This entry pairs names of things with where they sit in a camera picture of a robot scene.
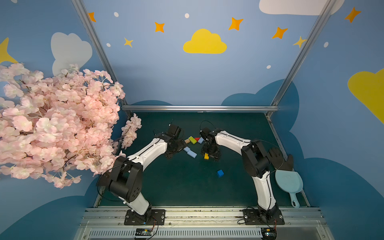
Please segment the blue cube block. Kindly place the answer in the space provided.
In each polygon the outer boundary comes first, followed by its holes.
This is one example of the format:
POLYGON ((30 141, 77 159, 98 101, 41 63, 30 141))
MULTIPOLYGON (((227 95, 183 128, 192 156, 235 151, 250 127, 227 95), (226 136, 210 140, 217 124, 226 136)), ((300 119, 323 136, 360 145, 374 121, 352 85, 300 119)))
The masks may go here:
POLYGON ((219 178, 224 176, 224 172, 222 170, 217 171, 217 175, 219 178))

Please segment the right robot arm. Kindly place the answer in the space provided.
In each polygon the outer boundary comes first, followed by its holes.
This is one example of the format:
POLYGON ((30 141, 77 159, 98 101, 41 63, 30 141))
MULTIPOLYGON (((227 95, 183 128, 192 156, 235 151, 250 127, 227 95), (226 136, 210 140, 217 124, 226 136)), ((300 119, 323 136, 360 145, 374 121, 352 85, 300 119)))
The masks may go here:
POLYGON ((210 158, 219 160, 220 146, 241 155, 244 168, 255 184, 259 214, 267 221, 278 216, 279 207, 273 195, 270 165, 273 161, 284 160, 280 149, 273 147, 267 151, 263 140, 243 139, 219 128, 212 131, 204 128, 200 131, 200 136, 205 141, 202 155, 207 154, 210 158))

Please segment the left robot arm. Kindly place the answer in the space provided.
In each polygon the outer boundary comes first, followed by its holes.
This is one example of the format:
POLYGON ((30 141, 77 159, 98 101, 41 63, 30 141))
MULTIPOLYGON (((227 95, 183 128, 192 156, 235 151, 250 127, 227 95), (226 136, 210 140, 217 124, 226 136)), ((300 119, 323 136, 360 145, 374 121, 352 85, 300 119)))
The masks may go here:
POLYGON ((128 157, 119 156, 111 170, 99 178, 98 186, 131 208, 138 217, 148 218, 151 205, 142 195, 143 172, 159 156, 170 159, 187 146, 183 139, 158 134, 148 145, 128 157))

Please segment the lime green rectangular block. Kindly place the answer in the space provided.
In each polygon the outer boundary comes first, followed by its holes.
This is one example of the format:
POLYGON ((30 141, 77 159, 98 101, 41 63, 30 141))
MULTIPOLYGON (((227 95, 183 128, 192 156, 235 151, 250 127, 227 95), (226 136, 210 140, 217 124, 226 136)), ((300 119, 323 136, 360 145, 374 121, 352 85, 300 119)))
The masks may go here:
POLYGON ((188 140, 189 140, 193 145, 197 143, 197 140, 196 140, 195 138, 193 138, 192 136, 190 136, 190 137, 188 138, 188 140))

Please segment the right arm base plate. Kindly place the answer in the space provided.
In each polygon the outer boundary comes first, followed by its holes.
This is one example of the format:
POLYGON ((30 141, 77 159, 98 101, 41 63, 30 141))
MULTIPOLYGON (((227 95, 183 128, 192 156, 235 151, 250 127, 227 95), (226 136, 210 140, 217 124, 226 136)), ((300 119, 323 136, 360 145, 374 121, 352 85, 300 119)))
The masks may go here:
POLYGON ((282 212, 278 208, 273 208, 268 211, 253 208, 242 210, 246 225, 285 225, 282 212))

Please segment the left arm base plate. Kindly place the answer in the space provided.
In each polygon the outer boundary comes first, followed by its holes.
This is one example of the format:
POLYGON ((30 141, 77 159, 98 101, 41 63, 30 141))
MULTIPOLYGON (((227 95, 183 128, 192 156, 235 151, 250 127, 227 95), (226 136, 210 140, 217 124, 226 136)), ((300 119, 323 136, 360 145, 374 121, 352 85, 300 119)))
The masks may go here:
POLYGON ((166 210, 164 209, 149 209, 144 215, 128 210, 125 216, 125 226, 144 226, 144 225, 159 225, 163 226, 166 218, 166 210))

